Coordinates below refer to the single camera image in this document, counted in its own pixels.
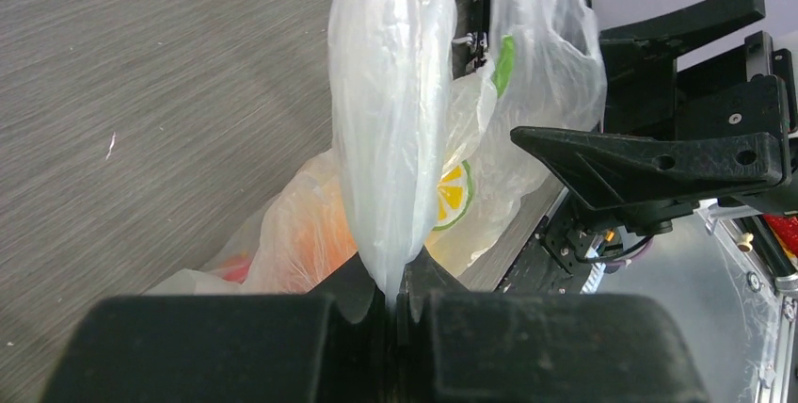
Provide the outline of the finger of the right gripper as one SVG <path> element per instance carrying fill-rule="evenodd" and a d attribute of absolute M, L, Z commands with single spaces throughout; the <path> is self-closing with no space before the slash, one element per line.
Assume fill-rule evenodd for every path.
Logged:
<path fill-rule="evenodd" d="M 686 8 L 600 33 L 607 67 L 672 60 L 766 16 L 765 0 L 704 0 Z"/>
<path fill-rule="evenodd" d="M 786 179 L 786 140 L 766 132 L 658 141 L 519 126 L 510 138 L 593 210 L 756 193 Z"/>

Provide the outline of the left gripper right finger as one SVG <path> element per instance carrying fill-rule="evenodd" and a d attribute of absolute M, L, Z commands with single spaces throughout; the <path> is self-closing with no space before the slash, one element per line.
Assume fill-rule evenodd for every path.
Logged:
<path fill-rule="evenodd" d="M 411 402 L 707 402 L 674 318 L 636 295 L 472 292 L 422 253 L 397 300 Z"/>

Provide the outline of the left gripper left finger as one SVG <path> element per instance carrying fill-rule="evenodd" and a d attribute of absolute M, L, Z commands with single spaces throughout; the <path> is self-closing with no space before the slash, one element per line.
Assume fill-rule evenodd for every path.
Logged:
<path fill-rule="evenodd" d="M 79 323 L 45 402 L 357 402 L 384 297 L 359 258 L 306 294 L 105 299 Z"/>

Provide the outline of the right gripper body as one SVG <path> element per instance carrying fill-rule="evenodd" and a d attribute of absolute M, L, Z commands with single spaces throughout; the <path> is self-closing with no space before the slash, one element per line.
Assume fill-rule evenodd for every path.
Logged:
<path fill-rule="evenodd" d="M 786 140 L 786 179 L 756 193 L 717 198 L 762 213 L 797 212 L 797 35 L 760 31 L 736 48 L 677 71 L 659 61 L 612 84 L 605 128 L 678 141 L 766 132 Z"/>

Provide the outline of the clear printed plastic bag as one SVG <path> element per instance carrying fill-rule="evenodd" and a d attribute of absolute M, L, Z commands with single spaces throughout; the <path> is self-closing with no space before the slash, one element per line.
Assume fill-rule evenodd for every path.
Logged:
<path fill-rule="evenodd" d="M 295 262 L 289 232 L 341 198 L 368 275 L 394 298 L 403 267 L 422 250 L 454 274 L 490 249 L 537 190 L 547 169 L 514 145 L 519 126 L 588 131 L 599 124 L 606 85 L 520 87 L 496 76 L 489 51 L 472 73 L 453 75 L 455 0 L 333 0 L 327 29 L 332 147 L 308 160 L 233 236 L 208 270 L 183 269 L 156 295 L 294 293 L 280 275 Z M 461 162 L 473 196 L 453 227 L 435 231 L 438 185 Z M 217 269 L 252 257 L 243 283 Z"/>

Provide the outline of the red fake lychee bunch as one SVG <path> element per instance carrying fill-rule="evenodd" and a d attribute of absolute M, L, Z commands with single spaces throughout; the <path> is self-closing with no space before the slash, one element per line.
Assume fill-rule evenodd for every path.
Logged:
<path fill-rule="evenodd" d="M 251 264 L 251 256 L 235 255 L 220 264 L 216 271 L 218 276 L 224 281 L 243 283 L 247 278 Z"/>

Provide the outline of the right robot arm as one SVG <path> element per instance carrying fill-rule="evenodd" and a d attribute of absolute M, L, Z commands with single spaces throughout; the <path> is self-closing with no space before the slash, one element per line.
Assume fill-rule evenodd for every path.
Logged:
<path fill-rule="evenodd" d="M 680 70 L 678 59 L 766 15 L 765 0 L 704 0 L 604 30 L 608 80 L 591 132 L 519 126 L 512 142 L 565 186 L 531 236 L 566 273 L 615 266 L 704 200 L 764 239 L 785 294 L 797 274 L 763 217 L 797 212 L 797 49 L 764 31 Z"/>

